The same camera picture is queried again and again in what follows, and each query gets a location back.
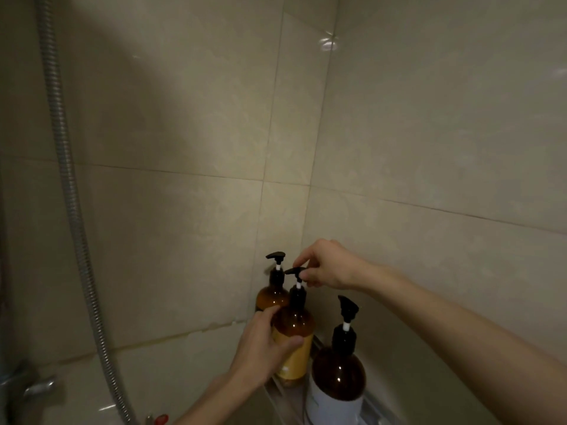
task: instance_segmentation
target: black pump dispenser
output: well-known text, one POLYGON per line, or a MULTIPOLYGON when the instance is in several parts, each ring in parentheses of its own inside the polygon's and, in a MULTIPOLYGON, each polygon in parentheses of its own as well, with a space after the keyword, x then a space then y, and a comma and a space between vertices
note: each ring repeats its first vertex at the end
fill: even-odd
POLYGON ((284 284, 284 271, 281 268, 281 264, 284 261, 284 252, 273 252, 270 255, 266 255, 267 259, 275 259, 276 266, 270 271, 270 285, 281 286, 284 284))
POLYGON ((351 322, 358 313, 358 306, 344 295, 339 295, 341 314, 344 323, 338 325, 333 331, 333 350, 340 355, 348 356, 354 353, 356 333, 351 328, 351 322))
POLYGON ((304 267, 293 267, 292 269, 286 270, 286 274, 294 274, 297 282, 293 288, 289 290, 289 307, 292 309, 303 309, 305 306, 305 300, 307 298, 307 292, 303 287, 303 281, 299 277, 299 273, 305 270, 304 267))

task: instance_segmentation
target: pump bottle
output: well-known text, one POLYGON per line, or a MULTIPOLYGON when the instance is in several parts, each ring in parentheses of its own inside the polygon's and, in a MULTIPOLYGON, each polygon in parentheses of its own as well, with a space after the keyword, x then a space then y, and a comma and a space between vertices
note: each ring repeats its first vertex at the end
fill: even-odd
POLYGON ((256 311, 264 311, 273 305, 284 307, 289 304, 289 292, 284 289, 285 274, 282 270, 285 253, 274 252, 266 255, 266 258, 275 259, 276 266, 270 271, 270 284, 262 288, 256 296, 256 311))
POLYGON ((332 347, 319 351, 312 365, 305 401, 309 425, 356 425, 362 408, 366 373, 354 355, 356 333, 351 321, 358 306, 339 295, 344 322, 333 332, 332 347))
POLYGON ((303 270, 305 270, 303 267, 294 267, 285 272, 286 274, 294 274, 297 282, 290 289, 289 305, 283 307, 272 321, 272 336, 276 343, 282 343, 292 336, 303 337, 303 345, 292 353, 280 371, 277 372, 280 382, 287 387, 299 385, 307 373, 313 331, 315 330, 315 319, 305 308, 307 292, 299 277, 299 273, 303 270))

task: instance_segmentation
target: tiled wall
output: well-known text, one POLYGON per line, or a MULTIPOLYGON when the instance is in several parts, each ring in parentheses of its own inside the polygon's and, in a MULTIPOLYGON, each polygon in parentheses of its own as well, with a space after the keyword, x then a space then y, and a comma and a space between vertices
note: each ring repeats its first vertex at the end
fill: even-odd
MULTIPOLYGON (((567 0, 341 0, 303 245, 336 238, 567 361, 567 0)), ((415 424, 496 423, 375 301, 369 386, 415 424)), ((330 340, 336 293, 309 307, 330 340)))
MULTIPOLYGON (((180 414, 227 369, 267 281, 264 255, 299 252, 337 2, 55 0, 103 316, 140 418, 180 414)), ((117 423, 67 227, 32 0, 1 0, 0 30, 18 348, 64 381, 42 424, 117 423)), ((233 422, 271 416, 259 393, 233 422)))

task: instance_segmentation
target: hand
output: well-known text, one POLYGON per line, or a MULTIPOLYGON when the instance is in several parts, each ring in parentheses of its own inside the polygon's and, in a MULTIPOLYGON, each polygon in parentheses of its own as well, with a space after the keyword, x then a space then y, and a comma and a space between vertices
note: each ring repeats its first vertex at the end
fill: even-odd
POLYGON ((266 383, 303 344, 301 336, 291 337, 283 344, 274 342, 271 322, 279 309, 280 306, 273 306, 254 314, 240 337, 237 354, 230 366, 230 374, 254 389, 266 383))
POLYGON ((303 250, 293 266, 299 267, 308 260, 307 270, 302 271, 299 277, 310 287, 325 285, 335 289, 351 289, 354 287, 356 271, 369 265, 336 240, 323 238, 303 250))

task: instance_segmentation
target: shower hose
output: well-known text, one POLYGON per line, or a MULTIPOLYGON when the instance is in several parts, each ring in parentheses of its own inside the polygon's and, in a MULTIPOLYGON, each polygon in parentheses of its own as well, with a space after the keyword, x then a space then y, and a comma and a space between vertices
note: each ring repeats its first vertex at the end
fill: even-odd
POLYGON ((122 422, 125 424, 138 424, 110 358, 107 337, 100 313, 95 277, 92 271, 87 236, 84 230, 81 205, 79 204, 79 191, 77 189, 73 157, 71 155, 65 104, 63 103, 59 56, 55 31, 53 29, 52 0, 34 1, 36 20, 38 23, 41 61, 43 64, 45 88, 51 116, 51 127, 53 129, 53 138, 57 151, 57 161, 59 163, 61 185, 63 187, 67 217, 73 238, 76 262, 81 277, 81 286, 89 311, 92 333, 95 338, 96 351, 98 352, 110 395, 112 396, 112 400, 116 405, 122 422))

